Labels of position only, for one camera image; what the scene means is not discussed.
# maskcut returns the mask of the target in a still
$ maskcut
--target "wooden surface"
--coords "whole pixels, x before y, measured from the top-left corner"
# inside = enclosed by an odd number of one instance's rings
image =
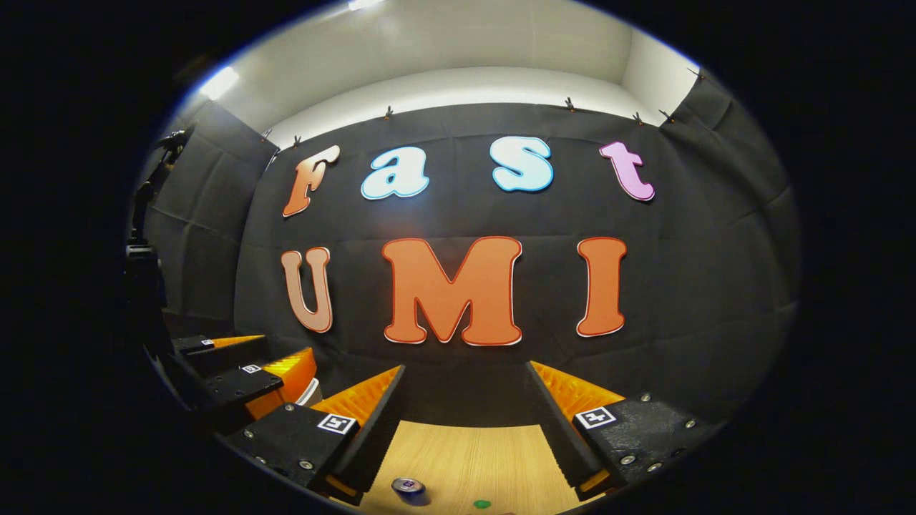
[[[418,479],[432,503],[413,507],[402,502],[391,489],[396,477]],[[481,510],[474,506],[479,499],[492,504]],[[582,504],[537,425],[468,428],[401,422],[359,509],[370,515],[550,515]]]

